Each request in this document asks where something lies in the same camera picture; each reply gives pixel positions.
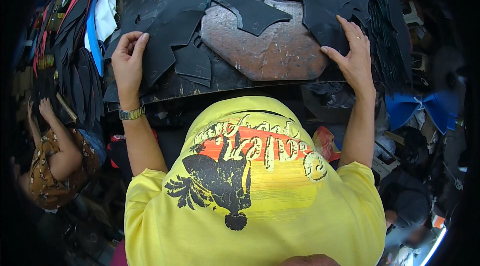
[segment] graphic print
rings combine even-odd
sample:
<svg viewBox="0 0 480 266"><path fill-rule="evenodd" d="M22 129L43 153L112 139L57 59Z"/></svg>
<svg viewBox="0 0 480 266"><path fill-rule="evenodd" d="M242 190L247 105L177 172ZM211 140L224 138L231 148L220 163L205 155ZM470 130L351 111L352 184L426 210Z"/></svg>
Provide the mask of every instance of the graphic print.
<svg viewBox="0 0 480 266"><path fill-rule="evenodd" d="M288 124L283 130L267 122L249 127L248 117L237 124L219 122L197 134L198 143L190 148L193 154L182 160L189 176L177 175L165 184L167 194L178 198L179 208L195 210L197 205L226 211L225 225L235 231L247 225L249 215L257 220L295 217L290 210L297 208L298 214L308 207L316 184L327 176L318 153L281 134L293 135ZM282 194L301 200L278 200Z"/></svg>

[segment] yellow t-shirt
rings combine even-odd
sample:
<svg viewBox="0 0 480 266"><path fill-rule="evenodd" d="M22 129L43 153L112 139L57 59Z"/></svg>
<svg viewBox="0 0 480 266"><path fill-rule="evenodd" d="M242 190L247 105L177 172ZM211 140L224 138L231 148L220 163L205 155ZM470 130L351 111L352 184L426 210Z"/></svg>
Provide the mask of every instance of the yellow t-shirt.
<svg viewBox="0 0 480 266"><path fill-rule="evenodd" d="M372 171L355 162L335 172L314 149L275 99L211 105L170 172L132 179L129 265L267 266L312 254L376 265L386 226Z"/></svg>

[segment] person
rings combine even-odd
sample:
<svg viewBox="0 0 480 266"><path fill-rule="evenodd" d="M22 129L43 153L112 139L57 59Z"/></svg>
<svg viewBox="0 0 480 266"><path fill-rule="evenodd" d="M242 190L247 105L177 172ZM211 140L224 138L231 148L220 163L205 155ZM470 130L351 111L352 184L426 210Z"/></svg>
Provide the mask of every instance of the person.
<svg viewBox="0 0 480 266"><path fill-rule="evenodd" d="M98 132L67 129L53 112L49 98L40 100L38 109L50 125L50 130L41 136L32 113L33 102L29 99L28 124L35 151L30 170L20 174L20 166L16 164L13 173L28 199L47 212L56 212L99 169L105 161L106 152Z"/></svg>
<svg viewBox="0 0 480 266"><path fill-rule="evenodd" d="M376 90L370 42L337 17L350 44L334 60L355 91L337 171L281 102L219 101L191 124L171 170L142 114L149 34L123 35L112 55L128 157L129 265L375 265L386 225L371 171Z"/></svg>

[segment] wooden stick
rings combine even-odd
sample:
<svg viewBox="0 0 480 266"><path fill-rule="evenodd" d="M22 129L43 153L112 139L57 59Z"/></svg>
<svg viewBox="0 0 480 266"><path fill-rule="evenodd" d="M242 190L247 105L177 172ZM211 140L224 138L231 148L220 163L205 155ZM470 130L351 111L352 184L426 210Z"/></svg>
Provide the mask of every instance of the wooden stick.
<svg viewBox="0 0 480 266"><path fill-rule="evenodd" d="M70 109L70 107L67 105L63 97L58 92L57 92L57 99L62 105L62 107L65 109L65 111L67 111L68 115L73 120L73 122L76 123L78 119L77 115L75 115L75 113Z"/></svg>

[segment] blue foam piece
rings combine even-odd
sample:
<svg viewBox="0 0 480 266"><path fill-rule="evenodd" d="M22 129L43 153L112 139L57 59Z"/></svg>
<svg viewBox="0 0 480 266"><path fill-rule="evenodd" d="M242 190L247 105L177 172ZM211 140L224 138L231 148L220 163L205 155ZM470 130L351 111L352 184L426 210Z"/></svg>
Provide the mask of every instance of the blue foam piece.
<svg viewBox="0 0 480 266"><path fill-rule="evenodd" d="M98 70L100 77L103 77L103 56L100 51L99 42L97 40L97 30L95 29L95 6L97 0L92 0L87 16L87 33L88 43L90 44L90 51L92 52L93 61Z"/></svg>
<svg viewBox="0 0 480 266"><path fill-rule="evenodd" d="M443 93L441 97L438 93L430 93L423 97L399 93L395 93L393 98L385 96L385 105L390 115L391 130L396 130L405 125L422 106L425 107L433 124L443 135L447 133L447 129L455 130L459 110L458 97L451 91L441 92ZM439 98L446 99L448 102L440 102Z"/></svg>

